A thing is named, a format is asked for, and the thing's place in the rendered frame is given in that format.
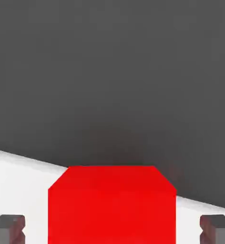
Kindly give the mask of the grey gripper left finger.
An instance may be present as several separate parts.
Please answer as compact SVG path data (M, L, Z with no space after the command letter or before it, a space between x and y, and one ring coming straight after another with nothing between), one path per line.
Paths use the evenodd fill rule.
M0 215L0 244L25 244L25 224L24 215Z

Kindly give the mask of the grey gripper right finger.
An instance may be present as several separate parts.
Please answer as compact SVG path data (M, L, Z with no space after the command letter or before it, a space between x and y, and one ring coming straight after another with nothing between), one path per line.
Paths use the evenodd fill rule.
M225 215L201 215L200 244L225 244Z

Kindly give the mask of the small red cube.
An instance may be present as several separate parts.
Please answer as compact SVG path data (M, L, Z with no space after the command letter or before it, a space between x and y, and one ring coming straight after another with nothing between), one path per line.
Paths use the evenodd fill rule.
M48 190L48 244L176 244L176 189L154 166L72 166Z

